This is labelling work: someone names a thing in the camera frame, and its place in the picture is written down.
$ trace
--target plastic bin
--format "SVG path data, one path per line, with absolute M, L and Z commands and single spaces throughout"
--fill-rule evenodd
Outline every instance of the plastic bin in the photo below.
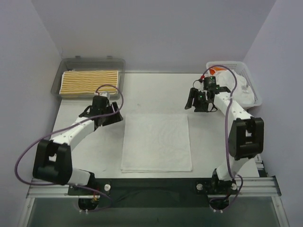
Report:
M 56 73 L 55 79 L 53 81 L 53 86 L 51 89 L 51 93 L 55 96 L 61 97 L 59 94 L 61 87 L 61 78 L 62 74 L 65 71 L 70 70 L 118 70 L 118 88 L 120 91 L 123 90 L 123 82 L 124 82 L 124 73 L 125 73 L 125 61 L 120 58 L 81 58 L 80 56 L 76 56 L 75 58 L 66 58 L 63 59 L 59 65 L 58 71 Z M 92 98 L 94 94 L 91 95 L 72 95 L 67 98 Z M 112 99 L 118 99 L 120 97 L 119 93 L 115 93 L 110 96 Z
M 262 98 L 260 93 L 257 91 L 255 82 L 251 78 L 250 71 L 248 70 L 245 63 L 241 61 L 210 61 L 206 64 L 206 68 L 209 68 L 213 65 L 223 65 L 231 70 L 235 70 L 235 72 L 241 76 L 243 76 L 247 80 L 247 84 L 251 87 L 252 92 L 255 96 L 255 103 L 253 106 L 259 106 L 262 104 Z M 253 106 L 243 106 L 243 108 L 250 108 Z

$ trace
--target white plastic basket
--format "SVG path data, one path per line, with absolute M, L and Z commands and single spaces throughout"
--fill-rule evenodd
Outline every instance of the white plastic basket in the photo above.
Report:
M 210 61 L 206 64 L 206 68 L 209 68 L 213 65 L 223 65 L 231 70 L 235 70 L 235 72 L 241 76 L 243 76 L 247 84 L 251 87 L 252 92 L 254 93 L 255 96 L 255 103 L 253 106 L 259 106 L 262 104 L 262 98 L 260 96 L 260 93 L 257 91 L 255 82 L 251 78 L 250 71 L 248 70 L 247 66 L 245 63 L 241 61 Z M 253 106 L 243 106 L 243 108 L 250 108 Z

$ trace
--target white wall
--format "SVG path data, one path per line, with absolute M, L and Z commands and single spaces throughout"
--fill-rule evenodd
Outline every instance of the white wall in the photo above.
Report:
M 291 226 L 302 226 L 303 188 L 303 1 L 277 0 L 245 57 L 263 105 L 262 157 L 276 175 Z
M 32 0 L 64 57 L 112 55 L 128 70 L 201 72 L 243 60 L 276 0 Z
M 16 226 L 28 186 L 14 176 L 17 157 L 49 132 L 58 102 L 51 85 L 60 62 L 54 43 L 29 0 L 0 1 L 0 226 Z M 19 172 L 32 177 L 31 150 Z

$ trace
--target striped towel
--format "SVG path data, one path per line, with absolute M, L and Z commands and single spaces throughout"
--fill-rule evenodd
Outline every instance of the striped towel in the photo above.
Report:
M 94 95 L 96 89 L 102 84 L 111 84 L 118 87 L 117 70 L 94 71 L 66 71 L 62 75 L 60 95 L 62 97 Z M 99 92 L 108 91 L 116 94 L 113 87 L 103 87 Z

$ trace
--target white towel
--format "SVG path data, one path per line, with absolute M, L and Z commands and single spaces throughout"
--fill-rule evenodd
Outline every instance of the white towel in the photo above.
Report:
M 186 114 L 127 114 L 121 170 L 192 171 Z

